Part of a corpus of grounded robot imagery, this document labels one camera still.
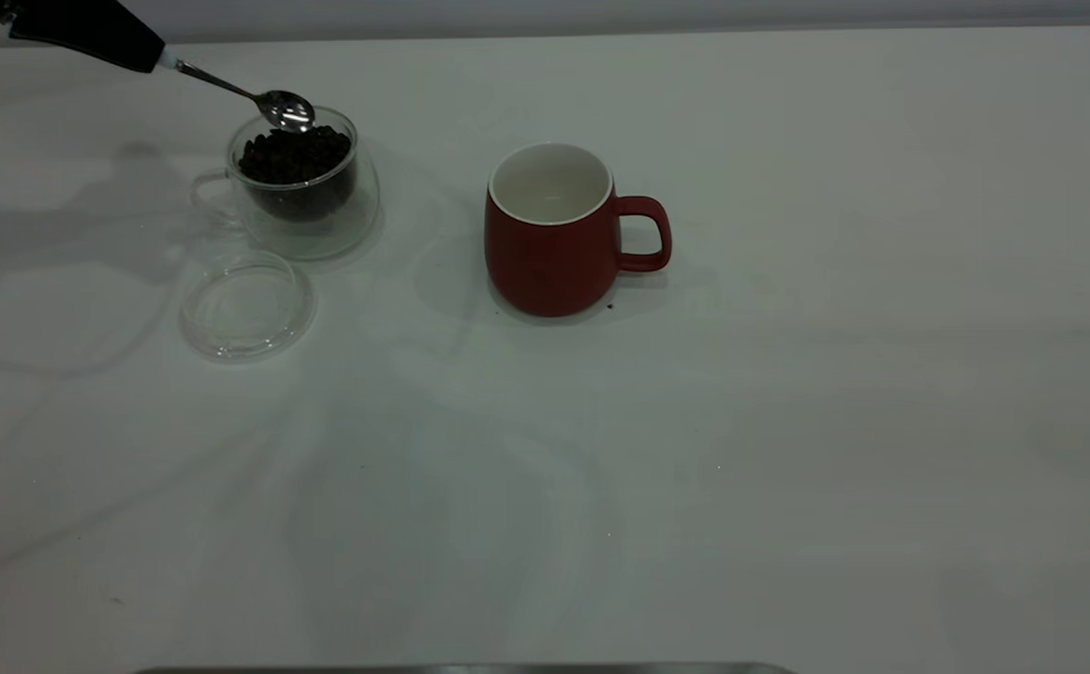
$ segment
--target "glass handle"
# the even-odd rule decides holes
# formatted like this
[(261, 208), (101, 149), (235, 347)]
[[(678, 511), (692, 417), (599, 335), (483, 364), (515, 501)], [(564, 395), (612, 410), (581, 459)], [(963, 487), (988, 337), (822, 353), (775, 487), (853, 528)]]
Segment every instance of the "glass handle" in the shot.
[(195, 210), (199, 214), (199, 217), (211, 222), (213, 227), (238, 230), (242, 229), (242, 222), (241, 218), (237, 217), (237, 214), (227, 208), (219, 208), (219, 206), (211, 205), (210, 202), (204, 200), (203, 195), (199, 195), (199, 189), (203, 189), (206, 184), (228, 179), (229, 171), (227, 169), (220, 168), (203, 171), (195, 180), (191, 181), (191, 205), (195, 206)]

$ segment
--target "metal spoon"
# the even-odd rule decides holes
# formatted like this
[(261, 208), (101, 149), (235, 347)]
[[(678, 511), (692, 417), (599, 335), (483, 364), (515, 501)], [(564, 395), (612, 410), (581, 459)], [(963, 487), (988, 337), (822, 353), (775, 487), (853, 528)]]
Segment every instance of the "metal spoon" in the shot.
[(215, 74), (203, 72), (198, 68), (182, 59), (174, 59), (174, 70), (196, 80), (203, 80), (208, 84), (215, 84), (221, 89), (232, 91), (251, 101), (257, 104), (257, 109), (263, 112), (266, 121), (275, 124), (276, 129), (292, 133), (304, 133), (316, 123), (316, 110), (313, 104), (305, 101), (301, 96), (296, 96), (289, 91), (267, 91), (266, 94), (250, 94), (249, 91), (238, 88)]

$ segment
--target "coffee bean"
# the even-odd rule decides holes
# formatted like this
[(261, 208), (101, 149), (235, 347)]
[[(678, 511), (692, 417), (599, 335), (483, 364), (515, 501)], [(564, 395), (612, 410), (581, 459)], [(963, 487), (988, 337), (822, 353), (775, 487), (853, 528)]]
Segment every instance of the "coffee bean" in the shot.
[(306, 133), (272, 129), (245, 142), (237, 167), (251, 180), (267, 184), (291, 184), (319, 178), (340, 165), (352, 142), (330, 127)]

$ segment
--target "white table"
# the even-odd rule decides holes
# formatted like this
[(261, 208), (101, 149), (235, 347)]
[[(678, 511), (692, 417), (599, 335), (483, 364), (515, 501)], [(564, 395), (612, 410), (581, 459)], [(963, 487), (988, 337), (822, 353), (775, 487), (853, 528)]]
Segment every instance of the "white table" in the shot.
[[(1090, 671), (1090, 27), (180, 52), (347, 110), (382, 229), (204, 361), (186, 184), (249, 104), (0, 49), (0, 673)], [(482, 263), (541, 140), (674, 221), (567, 321)]]

